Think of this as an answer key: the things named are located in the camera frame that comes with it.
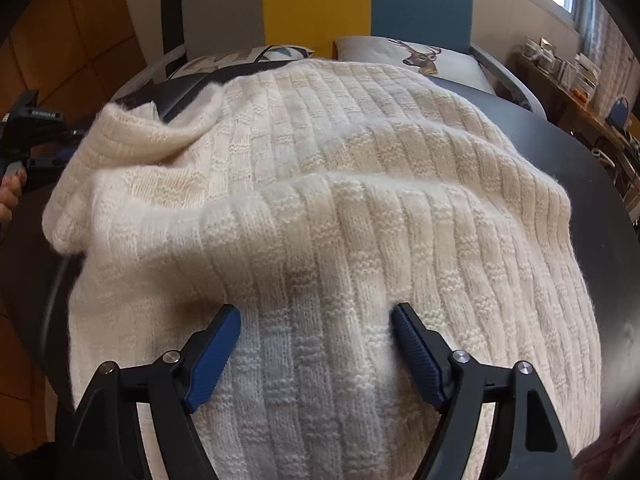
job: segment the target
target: white knit sweater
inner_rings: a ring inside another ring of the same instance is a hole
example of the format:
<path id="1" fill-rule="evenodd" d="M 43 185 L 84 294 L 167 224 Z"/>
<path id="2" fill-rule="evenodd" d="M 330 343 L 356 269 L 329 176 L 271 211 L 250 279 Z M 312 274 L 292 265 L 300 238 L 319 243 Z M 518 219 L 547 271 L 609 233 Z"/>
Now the white knit sweater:
<path id="1" fill-rule="evenodd" d="M 296 62 L 209 86 L 168 125 L 109 104 L 43 220 L 87 256 L 74 396 L 100 362 L 151 362 L 231 303 L 239 343 L 194 416 L 221 480 L 408 479 L 437 419 L 390 333 L 408 301 L 480 362 L 531 361 L 576 452 L 598 434 L 600 347 L 569 217 L 481 112 L 402 68 Z"/>

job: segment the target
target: teal chair back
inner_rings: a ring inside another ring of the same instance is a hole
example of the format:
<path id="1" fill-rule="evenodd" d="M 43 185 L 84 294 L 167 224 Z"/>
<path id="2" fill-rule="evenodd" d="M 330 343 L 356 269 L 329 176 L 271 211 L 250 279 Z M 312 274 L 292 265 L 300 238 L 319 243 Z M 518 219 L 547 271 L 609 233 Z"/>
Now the teal chair back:
<path id="1" fill-rule="evenodd" d="M 474 0 L 371 0 L 371 34 L 469 53 Z"/>

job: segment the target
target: chair armrest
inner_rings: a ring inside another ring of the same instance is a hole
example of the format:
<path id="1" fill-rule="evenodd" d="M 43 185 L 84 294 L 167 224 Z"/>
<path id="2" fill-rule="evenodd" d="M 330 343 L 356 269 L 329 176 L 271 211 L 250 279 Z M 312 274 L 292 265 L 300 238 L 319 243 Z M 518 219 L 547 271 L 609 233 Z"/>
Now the chair armrest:
<path id="1" fill-rule="evenodd" d="M 469 46 L 469 53 L 475 57 L 478 63 L 484 66 L 490 74 L 498 78 L 506 89 L 511 92 L 511 95 L 513 95 L 520 106 L 546 120 L 545 109 L 542 107 L 542 104 L 540 104 L 540 101 L 538 101 L 531 90 L 524 86 L 524 83 L 514 76 L 507 67 L 476 44 L 472 43 Z"/>
<path id="2" fill-rule="evenodd" d="M 173 50 L 170 50 L 169 52 L 164 54 L 164 56 L 162 56 L 157 62 L 153 63 L 152 66 L 148 66 L 144 70 L 141 70 L 126 83 L 124 83 L 124 85 L 118 88 L 118 91 L 113 95 L 111 101 L 123 98 L 124 96 L 129 95 L 136 90 L 140 90 L 145 84 L 151 81 L 153 76 L 155 76 L 161 70 L 164 70 L 164 68 L 169 65 L 169 63 L 184 56 L 185 52 L 186 50 L 184 44 L 178 45 Z"/>

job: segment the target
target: metal screw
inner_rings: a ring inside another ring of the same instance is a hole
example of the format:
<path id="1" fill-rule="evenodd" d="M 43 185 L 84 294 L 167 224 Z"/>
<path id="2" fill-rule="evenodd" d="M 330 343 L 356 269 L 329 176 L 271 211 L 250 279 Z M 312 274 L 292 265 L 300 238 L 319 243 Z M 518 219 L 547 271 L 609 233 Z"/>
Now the metal screw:
<path id="1" fill-rule="evenodd" d="M 100 366 L 98 366 L 98 371 L 101 374 L 110 374 L 116 369 L 116 363 L 113 361 L 105 361 Z"/>
<path id="2" fill-rule="evenodd" d="M 518 371 L 521 374 L 529 375 L 533 372 L 533 365 L 526 361 L 520 361 L 518 363 Z"/>
<path id="3" fill-rule="evenodd" d="M 459 363 L 468 363 L 471 356 L 466 353 L 464 350 L 456 350 L 453 352 L 453 358 Z"/>
<path id="4" fill-rule="evenodd" d="M 169 364 L 177 363 L 179 359 L 180 359 L 180 352 L 178 352 L 177 350 L 169 350 L 168 352 L 165 352 L 164 355 L 162 356 L 162 361 Z"/>

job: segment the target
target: printed pillow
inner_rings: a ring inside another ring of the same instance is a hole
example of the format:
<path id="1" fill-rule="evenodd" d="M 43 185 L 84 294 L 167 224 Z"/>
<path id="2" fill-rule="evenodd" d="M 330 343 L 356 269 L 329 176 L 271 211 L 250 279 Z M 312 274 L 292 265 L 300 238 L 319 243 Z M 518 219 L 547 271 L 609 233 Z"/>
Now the printed pillow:
<path id="1" fill-rule="evenodd" d="M 344 36 L 335 46 L 340 61 L 402 66 L 495 94 L 476 59 L 453 50 L 376 36 Z"/>
<path id="2" fill-rule="evenodd" d="M 261 61 L 296 61 L 311 57 L 314 51 L 297 45 L 257 46 L 251 50 L 219 54 L 216 56 L 202 56 L 192 59 L 176 70 L 169 79 L 175 79 L 190 74 L 211 73 L 219 68 Z"/>

